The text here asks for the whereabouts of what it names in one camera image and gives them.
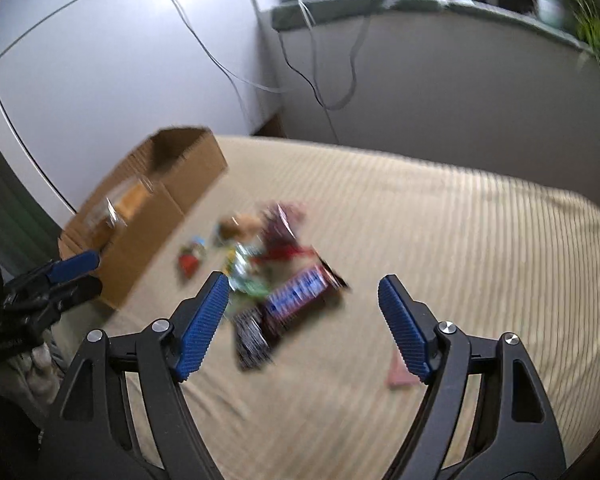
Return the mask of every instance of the cardboard box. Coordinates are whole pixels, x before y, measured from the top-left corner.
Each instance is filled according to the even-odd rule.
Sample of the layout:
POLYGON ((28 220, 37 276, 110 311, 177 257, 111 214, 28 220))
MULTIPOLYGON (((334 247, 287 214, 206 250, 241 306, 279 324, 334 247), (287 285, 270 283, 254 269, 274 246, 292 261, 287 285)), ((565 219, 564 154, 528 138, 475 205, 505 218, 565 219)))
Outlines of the cardboard box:
POLYGON ((100 255, 96 274, 101 298, 113 308, 124 303, 154 254, 226 168, 222 151, 210 130, 161 130, 129 153, 100 183, 58 240, 62 258, 92 249, 89 212, 107 193, 136 174, 153 186, 126 228, 116 232, 100 255))

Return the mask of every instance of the plant pot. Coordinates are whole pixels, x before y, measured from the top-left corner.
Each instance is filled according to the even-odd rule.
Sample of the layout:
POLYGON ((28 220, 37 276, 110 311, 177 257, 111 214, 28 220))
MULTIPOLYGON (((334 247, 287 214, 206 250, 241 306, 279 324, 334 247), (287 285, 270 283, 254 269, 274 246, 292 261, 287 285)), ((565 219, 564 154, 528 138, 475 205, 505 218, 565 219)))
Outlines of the plant pot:
POLYGON ((578 22, 573 0, 534 0, 534 5, 538 20, 569 34, 576 34, 578 22))

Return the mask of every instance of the striped bedspread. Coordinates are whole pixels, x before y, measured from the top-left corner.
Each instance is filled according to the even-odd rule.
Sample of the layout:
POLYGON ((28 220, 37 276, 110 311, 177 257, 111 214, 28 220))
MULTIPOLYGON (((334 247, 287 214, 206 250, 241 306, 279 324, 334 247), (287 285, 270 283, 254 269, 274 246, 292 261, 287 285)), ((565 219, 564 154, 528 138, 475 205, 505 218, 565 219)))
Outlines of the striped bedspread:
MULTIPOLYGON (((218 139, 226 173, 190 212, 134 289, 107 316, 67 317, 74 346, 102 323, 109 335, 168 317, 194 295, 222 251, 194 279, 176 273, 178 248, 209 238, 221 214, 269 200, 298 201, 301 238, 351 286, 343 308, 286 339, 275 361, 243 373, 224 322, 199 372, 184 383, 194 420, 227 479, 381 478, 424 394, 385 385, 393 341, 378 281, 396 274, 438 319, 471 335, 516 332, 557 417, 568 463, 600 428, 600 210, 582 197, 398 156, 280 140, 218 139)), ((448 463, 462 457, 478 381, 470 378, 448 463)), ((159 462, 130 382, 139 438, 159 462)))

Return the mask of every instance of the small toy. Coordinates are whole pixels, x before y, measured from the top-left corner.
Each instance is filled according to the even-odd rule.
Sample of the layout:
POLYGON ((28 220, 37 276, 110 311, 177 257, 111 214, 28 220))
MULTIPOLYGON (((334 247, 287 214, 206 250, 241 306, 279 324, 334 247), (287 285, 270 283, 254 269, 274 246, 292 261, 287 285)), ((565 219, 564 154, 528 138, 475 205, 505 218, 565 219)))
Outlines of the small toy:
POLYGON ((178 266, 182 275, 187 279, 191 278, 198 270, 200 263, 205 259, 205 255, 205 241, 199 236, 192 238, 188 245, 180 249, 178 266))

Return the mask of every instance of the metal screw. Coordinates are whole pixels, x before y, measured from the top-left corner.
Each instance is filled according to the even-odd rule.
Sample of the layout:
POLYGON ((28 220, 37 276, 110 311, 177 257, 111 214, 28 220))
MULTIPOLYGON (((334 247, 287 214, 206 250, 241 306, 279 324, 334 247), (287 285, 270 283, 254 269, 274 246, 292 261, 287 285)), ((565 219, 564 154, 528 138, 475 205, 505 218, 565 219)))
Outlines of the metal screw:
POLYGON ((102 339, 102 330, 91 330, 91 332, 87 334, 87 341, 91 343, 100 341, 100 339, 102 339))
POLYGON ((440 321, 438 323, 438 328, 440 329, 440 332, 445 334, 452 334, 457 330, 456 326, 450 321, 440 321))
POLYGON ((507 332, 504 335, 504 342, 508 345, 517 345, 520 342, 520 338, 513 332, 507 332))
POLYGON ((169 321, 166 319, 157 319, 151 325, 151 330, 154 332, 164 332, 169 329, 169 321))

